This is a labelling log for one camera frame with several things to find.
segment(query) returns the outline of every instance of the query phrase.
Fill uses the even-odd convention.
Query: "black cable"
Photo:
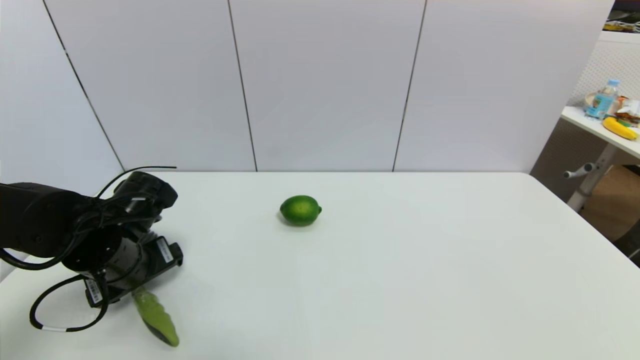
[[[36,310],[38,309],[38,306],[44,300],[44,298],[46,298],[49,294],[51,294],[52,292],[54,292],[57,289],[61,288],[62,286],[70,284],[72,282],[75,282],[75,281],[78,281],[78,280],[89,279],[88,277],[86,277],[84,275],[76,275],[76,276],[68,278],[67,280],[63,280],[63,281],[59,282],[58,284],[55,284],[54,286],[51,286],[50,288],[46,289],[34,301],[33,305],[31,305],[31,310],[29,311],[29,322],[31,322],[33,327],[35,327],[36,329],[39,329],[39,330],[50,330],[50,331],[60,331],[60,332],[76,332],[76,331],[81,331],[81,330],[88,329],[88,328],[94,326],[100,320],[102,320],[104,315],[107,313],[107,309],[109,308],[109,287],[107,285],[107,281],[106,281],[104,275],[98,275],[98,274],[92,274],[92,275],[95,278],[95,282],[98,284],[98,291],[100,292],[100,295],[102,296],[102,304],[100,305],[100,313],[98,313],[98,316],[92,322],[88,323],[85,326],[63,328],[63,327],[49,327],[49,326],[43,325],[42,323],[40,323],[38,321],[38,319],[36,319]]]
[[[71,239],[69,240],[69,244],[67,245],[67,247],[65,247],[65,250],[63,250],[60,254],[54,256],[50,260],[45,261],[44,263],[27,263],[15,258],[4,249],[0,249],[0,259],[6,261],[11,266],[15,266],[24,270],[35,271],[50,268],[62,261],[62,259],[69,255],[71,251],[76,247],[78,228],[80,228],[85,222],[89,221],[92,218],[89,215],[93,215],[92,217],[96,216],[95,213],[84,213],[80,217],[78,217],[75,221],[76,225],[74,226],[74,230],[72,231]]]
[[[96,198],[99,198],[100,196],[102,196],[102,194],[107,191],[107,189],[109,188],[109,186],[111,186],[113,183],[115,183],[118,179],[120,179],[124,174],[128,173],[128,172],[132,172],[132,171],[136,171],[136,170],[140,170],[141,168],[177,168],[177,167],[136,167],[136,168],[132,168],[129,169],[125,172],[122,172],[120,175],[116,176],[113,178],[113,180],[111,180],[99,193],[98,195],[96,195]]]
[[[128,224],[130,222],[141,222],[155,220],[157,217],[119,217],[104,222],[104,225]]]

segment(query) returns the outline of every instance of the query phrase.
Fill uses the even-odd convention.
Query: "plastic water bottle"
[[[609,79],[607,86],[598,91],[593,99],[593,105],[587,106],[585,113],[600,120],[604,119],[611,104],[618,98],[618,85],[620,80]]]

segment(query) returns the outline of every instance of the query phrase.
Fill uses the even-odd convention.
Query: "floor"
[[[618,239],[640,220],[640,176],[613,166],[580,215],[610,241]]]

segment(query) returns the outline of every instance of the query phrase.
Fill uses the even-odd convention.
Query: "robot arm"
[[[171,207],[177,197],[168,183],[144,172],[133,172],[110,199],[34,183],[0,184],[0,259],[26,270],[42,270],[62,262],[79,274],[36,299],[31,324],[45,330],[84,330],[102,318],[108,304],[180,266],[178,244],[169,245],[164,237],[150,231],[162,210]],[[26,263],[5,249],[51,259]],[[38,322],[35,310],[44,297],[77,280],[85,281],[89,305],[101,308],[99,317],[89,325],[69,329]]]

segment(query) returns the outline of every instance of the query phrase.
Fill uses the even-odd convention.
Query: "banana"
[[[622,136],[625,139],[635,140],[638,137],[638,134],[635,131],[625,127],[623,124],[620,124],[613,116],[606,117],[602,121],[602,125],[610,132]]]

